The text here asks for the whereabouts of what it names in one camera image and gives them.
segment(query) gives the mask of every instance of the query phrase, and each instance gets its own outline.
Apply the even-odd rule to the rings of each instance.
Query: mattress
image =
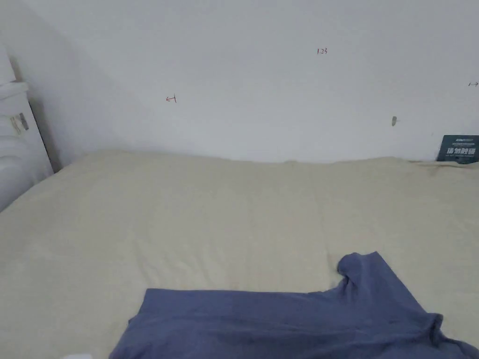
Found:
[[[479,165],[100,152],[0,213],[0,358],[106,358],[146,288],[311,292],[378,251],[479,346]]]

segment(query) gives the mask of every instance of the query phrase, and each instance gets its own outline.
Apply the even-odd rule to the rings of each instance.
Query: white wall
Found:
[[[478,13],[477,0],[2,0],[0,36],[58,166],[107,147],[434,159],[443,135],[479,134]]]
[[[0,86],[15,81],[7,50],[0,43]]]

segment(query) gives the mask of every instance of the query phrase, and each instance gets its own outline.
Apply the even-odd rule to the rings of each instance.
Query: red handwritten mark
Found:
[[[175,103],[176,103],[176,95],[173,94],[173,97],[170,97],[170,98],[168,98],[168,96],[166,97],[166,101],[170,102],[170,100],[175,100]]]

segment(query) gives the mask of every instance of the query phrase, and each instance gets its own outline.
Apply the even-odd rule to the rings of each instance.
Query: sign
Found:
[[[479,136],[445,135],[437,160],[455,161],[460,164],[478,162],[477,147],[479,147]]]

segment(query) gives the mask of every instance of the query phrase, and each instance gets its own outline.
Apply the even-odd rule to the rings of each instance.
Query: beige bedsheet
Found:
[[[377,250],[479,345],[479,166],[104,152],[0,213],[0,358],[106,358],[148,287],[320,291]]]

